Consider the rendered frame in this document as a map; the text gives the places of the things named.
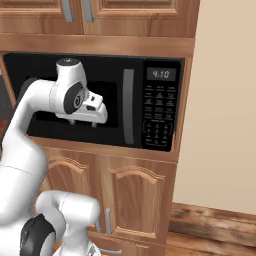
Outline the wooden cabinet frame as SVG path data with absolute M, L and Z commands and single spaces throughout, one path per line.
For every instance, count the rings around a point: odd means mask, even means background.
M 85 35 L 84 28 L 83 33 L 80 35 L 0 33 L 0 70 L 3 73 L 4 82 L 6 84 L 6 88 L 10 96 L 10 101 L 15 111 L 15 106 L 22 87 L 18 94 L 13 91 L 13 87 L 4 62 L 4 56 L 9 53 L 54 54 L 60 55 L 62 57 L 61 59 L 76 59 L 75 57 L 77 55 L 110 55 L 183 59 L 184 66 L 178 114 L 176 119 L 176 130 L 173 133 L 172 148 L 169 152 L 36 137 L 27 134 L 27 137 L 32 142 L 39 145 L 43 151 L 44 147 L 50 147 L 84 153 L 93 153 L 96 155 L 97 164 L 99 155 L 108 155 L 126 158 L 139 158 L 160 162 L 171 162 L 177 165 L 194 44 L 195 37 L 181 38 Z M 103 97 L 90 91 L 86 85 L 86 95 L 83 103 L 88 106 L 88 110 L 96 110 L 99 108 L 100 104 L 103 103 Z M 102 230 L 101 233 L 108 235 L 106 231 L 105 215 L 106 211 L 104 211 L 104 206 L 100 206 L 100 215 L 97 222 L 100 224 L 100 228 Z M 97 232 L 95 224 L 91 224 L 87 227 L 87 233 L 89 231 Z

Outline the wooden drawer front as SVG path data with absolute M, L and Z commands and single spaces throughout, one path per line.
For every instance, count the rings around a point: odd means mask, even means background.
M 107 250 L 122 250 L 121 255 L 101 253 L 103 256 L 165 256 L 163 245 L 121 239 L 97 232 L 88 232 L 91 241 Z

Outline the black microwave door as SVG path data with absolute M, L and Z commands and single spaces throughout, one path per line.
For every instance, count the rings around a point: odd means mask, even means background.
M 13 87 L 18 94 L 30 77 L 55 81 L 56 62 L 62 57 L 54 54 L 9 53 L 4 56 L 5 66 Z M 92 126 L 88 122 L 69 121 L 53 113 L 37 112 L 33 115 L 27 134 L 30 136 L 71 140 L 88 143 L 123 146 L 123 81 L 124 71 L 134 71 L 133 79 L 133 135 L 139 144 L 142 115 L 143 60 L 136 57 L 78 55 L 83 64 L 88 89 L 103 97 L 108 119 L 104 124 Z

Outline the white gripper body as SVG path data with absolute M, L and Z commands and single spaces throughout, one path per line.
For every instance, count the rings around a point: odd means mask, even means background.
M 107 109 L 104 103 L 101 103 L 96 110 L 88 110 L 88 106 L 83 103 L 82 106 L 72 114 L 57 114 L 58 118 L 66 120 L 83 121 L 90 123 L 104 124 L 108 119 Z

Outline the wooden arched cupboard door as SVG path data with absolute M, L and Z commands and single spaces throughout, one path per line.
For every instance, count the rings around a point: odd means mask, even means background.
M 48 172 L 41 184 L 41 192 L 62 190 L 86 194 L 103 206 L 95 154 L 50 147 L 44 147 L 44 151 L 48 157 Z
M 112 234 L 164 245 L 177 165 L 108 155 L 99 155 L 98 164 Z

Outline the black microwave oven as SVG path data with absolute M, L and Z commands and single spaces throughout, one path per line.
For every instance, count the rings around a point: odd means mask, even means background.
M 184 60 L 146 58 L 143 60 L 141 132 L 138 145 L 123 147 L 169 152 L 176 130 L 176 119 Z

